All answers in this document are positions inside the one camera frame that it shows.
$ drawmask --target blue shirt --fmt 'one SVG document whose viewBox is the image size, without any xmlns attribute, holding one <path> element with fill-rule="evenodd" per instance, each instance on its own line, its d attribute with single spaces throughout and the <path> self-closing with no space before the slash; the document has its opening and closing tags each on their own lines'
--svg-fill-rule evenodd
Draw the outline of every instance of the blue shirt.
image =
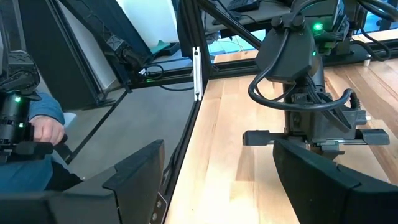
<svg viewBox="0 0 398 224">
<path fill-rule="evenodd" d="M 30 103 L 29 119 L 37 115 L 52 117 L 65 123 L 57 100 L 46 93 L 39 93 L 40 101 Z M 43 191 L 52 176 L 51 155 L 43 160 L 13 162 L 0 165 L 0 193 Z"/>
</svg>

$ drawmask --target green led light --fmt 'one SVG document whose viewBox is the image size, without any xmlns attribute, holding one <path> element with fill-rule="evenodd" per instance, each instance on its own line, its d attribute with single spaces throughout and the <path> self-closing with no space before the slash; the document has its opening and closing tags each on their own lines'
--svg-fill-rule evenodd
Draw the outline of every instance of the green led light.
<svg viewBox="0 0 398 224">
<path fill-rule="evenodd" d="M 323 24 L 317 22 L 316 24 L 313 25 L 313 29 L 314 29 L 315 31 L 322 30 L 322 29 L 323 29 Z"/>
</svg>

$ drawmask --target black cable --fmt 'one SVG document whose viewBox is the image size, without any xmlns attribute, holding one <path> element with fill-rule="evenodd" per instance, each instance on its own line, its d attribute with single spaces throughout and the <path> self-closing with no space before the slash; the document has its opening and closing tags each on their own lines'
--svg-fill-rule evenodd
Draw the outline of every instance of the black cable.
<svg viewBox="0 0 398 224">
<path fill-rule="evenodd" d="M 166 86 L 159 86 L 164 90 L 168 90 L 168 91 L 188 91 L 188 90 L 193 90 L 193 87 L 188 87 L 188 88 L 181 88 L 181 89 L 173 89 L 173 88 L 168 88 Z"/>
<path fill-rule="evenodd" d="M 261 25 L 261 24 L 267 24 L 267 23 L 269 23 L 269 22 L 258 22 L 257 20 L 255 20 L 253 17 L 251 17 L 251 16 L 249 16 L 249 15 L 241 15 L 241 17 L 248 17 L 249 19 L 251 19 L 255 24 L 259 24 L 259 25 Z"/>
<path fill-rule="evenodd" d="M 391 19 L 389 19 L 391 22 L 397 22 L 398 21 L 398 11 L 396 8 L 394 8 L 393 6 L 391 6 L 389 3 L 387 2 L 383 2 L 380 0 L 358 0 L 358 2 L 362 3 L 362 6 L 365 5 L 369 9 L 366 9 L 366 7 L 364 7 L 366 10 L 368 10 L 369 12 L 373 13 L 373 14 L 379 14 L 379 9 L 383 10 L 387 15 L 389 15 L 389 17 L 391 17 Z"/>
<path fill-rule="evenodd" d="M 289 88 L 286 92 L 284 92 L 283 94 L 281 94 L 281 95 L 278 96 L 277 98 L 272 99 L 271 101 L 279 101 L 279 100 L 281 100 L 281 99 L 283 99 L 283 98 L 285 98 L 285 97 L 288 97 L 288 96 L 291 94 L 291 92 L 293 91 L 293 89 L 294 89 L 295 87 L 296 87 L 296 82 L 294 82 L 293 85 L 291 85 L 290 88 Z M 256 92 L 257 92 L 257 94 L 258 94 L 259 96 L 265 98 L 265 96 L 264 96 L 263 94 L 261 94 L 261 92 L 260 92 L 258 86 L 256 86 Z"/>
<path fill-rule="evenodd" d="M 343 40 L 343 34 L 337 32 L 318 34 L 313 37 L 314 41 L 317 42 L 335 42 Z"/>
<path fill-rule="evenodd" d="M 151 68 L 151 67 L 157 67 L 157 68 L 160 68 L 161 69 L 161 72 L 160 72 L 160 75 L 158 75 L 158 76 L 156 76 L 156 77 L 151 77 L 150 76 L 150 72 L 148 72 L 148 71 L 146 71 L 147 72 L 147 77 L 149 77 L 151 80 L 158 80 L 158 79 L 160 79 L 160 78 L 162 78 L 163 77 L 163 74 L 164 74 L 164 69 L 163 69 L 163 67 L 161 66 L 161 65 L 158 65 L 158 64 L 152 64 L 152 65 L 148 65 L 148 66 L 145 66 L 144 67 L 144 69 L 148 69 L 148 68 Z"/>
<path fill-rule="evenodd" d="M 306 7 L 309 7 L 312 4 L 315 4 L 315 3 L 318 3 L 321 1 L 324 1 L 324 0 L 307 0 L 303 3 L 301 3 L 300 5 L 293 7 L 291 10 L 293 17 L 295 17 L 298 13 L 300 13 Z M 268 107 L 278 109 L 278 110 L 286 110 L 286 111 L 325 111 L 325 110 L 332 110 L 332 109 L 335 109 L 335 108 L 338 108 L 338 107 L 344 105 L 349 100 L 350 95 L 353 92 L 352 89 L 345 90 L 343 95 L 341 96 L 341 98 L 338 100 L 327 102 L 327 103 L 322 103 L 322 104 L 315 103 L 315 104 L 311 104 L 311 105 L 310 104 L 301 105 L 301 104 L 279 103 L 279 102 L 271 101 L 271 100 L 268 100 L 267 98 L 261 97 L 254 92 L 257 84 L 263 78 L 265 78 L 268 75 L 268 73 L 271 72 L 272 69 L 274 68 L 276 62 L 278 61 L 280 55 L 283 52 L 283 49 L 285 47 L 288 37 L 289 37 L 289 30 L 286 29 L 284 32 L 284 36 L 282 38 L 282 42 L 280 44 L 279 50 L 276 53 L 276 56 L 274 57 L 272 62 L 266 67 L 266 69 L 264 69 L 264 71 L 262 71 L 261 73 L 256 75 L 254 80 L 250 83 L 249 88 L 248 88 L 248 93 L 249 93 L 250 98 L 252 98 L 252 100 L 254 100 L 255 102 L 257 102 L 261 105 L 268 106 Z"/>
<path fill-rule="evenodd" d="M 314 103 L 323 103 L 322 99 L 316 93 L 317 87 L 315 86 L 311 76 L 307 75 L 306 80 L 309 83 L 308 95 L 310 96 L 310 99 Z M 337 127 L 340 131 L 347 133 L 348 131 L 351 130 L 352 127 L 350 123 L 348 122 L 343 112 L 339 108 L 335 108 L 333 110 L 328 110 L 328 111 L 322 111 L 321 113 L 328 121 L 330 121 L 331 124 Z"/>
<path fill-rule="evenodd" d="M 151 76 L 150 76 L 150 72 L 147 72 L 147 74 L 148 74 L 148 75 L 147 75 L 147 78 L 148 78 L 148 79 L 150 79 L 150 80 L 159 80 L 160 78 L 163 77 L 164 69 L 163 69 L 163 67 L 162 67 L 161 65 L 152 64 L 152 65 L 148 65 L 148 66 L 144 67 L 144 69 L 148 69 L 148 68 L 151 68 L 151 67 L 158 67 L 158 68 L 160 68 L 162 71 L 161 71 L 160 75 L 158 75 L 158 76 L 156 76 L 156 77 L 151 77 Z M 161 88 L 164 89 L 164 90 L 168 90 L 168 91 L 188 91 L 188 90 L 193 90 L 193 87 L 181 88 L 181 89 L 173 89 L 173 88 L 169 88 L 169 87 L 162 86 L 162 85 L 160 85 L 159 87 L 161 87 Z"/>
<path fill-rule="evenodd" d="M 361 109 L 361 101 L 359 100 L 355 92 L 351 94 L 351 99 L 349 100 L 349 103 L 351 104 L 351 109 Z"/>
<path fill-rule="evenodd" d="M 380 17 L 381 19 L 385 19 L 387 21 L 394 21 L 394 19 L 392 18 L 392 16 L 390 16 L 389 14 L 380 11 L 378 8 L 374 7 L 373 5 L 366 3 L 366 2 L 362 2 L 362 1 L 358 1 L 359 5 L 361 5 L 362 7 L 364 7 L 364 9 L 368 10 L 369 12 L 373 13 L 375 16 Z"/>
<path fill-rule="evenodd" d="M 377 45 L 379 45 L 380 47 L 382 47 L 385 51 L 386 51 L 386 56 L 385 57 L 379 57 L 378 55 L 376 55 L 376 53 L 364 42 L 362 41 L 358 41 L 358 40 L 354 40 L 351 41 L 351 44 L 359 44 L 360 46 L 362 46 L 363 48 L 365 48 L 365 50 L 369 53 L 369 55 L 372 56 L 372 58 L 374 58 L 375 60 L 379 61 L 379 62 L 383 62 L 385 60 L 389 60 L 391 58 L 391 51 L 390 49 L 383 44 L 382 42 L 376 40 L 375 38 L 371 37 L 369 34 L 367 34 L 365 32 L 365 30 L 363 28 L 361 28 L 361 33 L 368 38 L 369 40 L 371 40 L 372 42 L 376 43 Z"/>
</svg>

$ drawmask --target metal bracket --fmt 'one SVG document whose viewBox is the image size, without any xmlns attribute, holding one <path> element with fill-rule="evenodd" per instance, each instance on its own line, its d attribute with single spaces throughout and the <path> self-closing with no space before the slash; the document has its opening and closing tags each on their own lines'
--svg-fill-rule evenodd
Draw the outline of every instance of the metal bracket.
<svg viewBox="0 0 398 224">
<path fill-rule="evenodd" d="M 203 82 L 201 75 L 201 56 L 200 56 L 200 48 L 193 47 L 192 48 L 193 55 L 193 94 L 195 101 L 201 101 L 203 97 Z"/>
<path fill-rule="evenodd" d="M 339 149 L 338 141 L 327 141 L 317 145 L 310 145 L 310 150 L 330 160 L 345 153 L 345 151 Z"/>
<path fill-rule="evenodd" d="M 154 211 L 152 212 L 149 224 L 163 224 L 168 206 L 163 196 L 157 193 Z"/>
</svg>

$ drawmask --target person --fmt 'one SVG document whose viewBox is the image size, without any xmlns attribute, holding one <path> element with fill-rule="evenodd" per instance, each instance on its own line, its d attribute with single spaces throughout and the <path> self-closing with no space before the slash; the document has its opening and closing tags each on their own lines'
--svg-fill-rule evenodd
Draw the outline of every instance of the person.
<svg viewBox="0 0 398 224">
<path fill-rule="evenodd" d="M 31 101 L 29 121 L 34 126 L 34 141 L 61 142 L 65 130 L 60 104 L 46 93 L 38 93 L 40 101 Z M 75 174 L 69 173 L 51 155 L 42 160 L 0 164 L 0 193 L 38 192 L 66 190 L 80 183 Z"/>
</svg>

